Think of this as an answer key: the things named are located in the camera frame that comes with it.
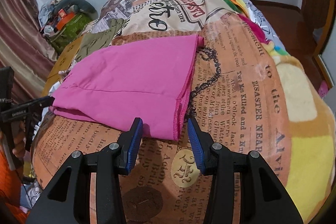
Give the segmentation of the person's left hand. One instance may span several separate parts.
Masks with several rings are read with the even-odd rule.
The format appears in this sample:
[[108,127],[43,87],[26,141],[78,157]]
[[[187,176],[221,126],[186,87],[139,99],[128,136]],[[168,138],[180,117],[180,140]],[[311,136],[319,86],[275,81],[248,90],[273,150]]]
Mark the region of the person's left hand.
[[25,140],[26,140],[26,135],[25,135],[25,123],[20,122],[19,124],[19,131],[16,135],[16,137],[13,138],[15,147],[13,148],[13,154],[18,158],[18,159],[23,159],[26,149],[25,149]]

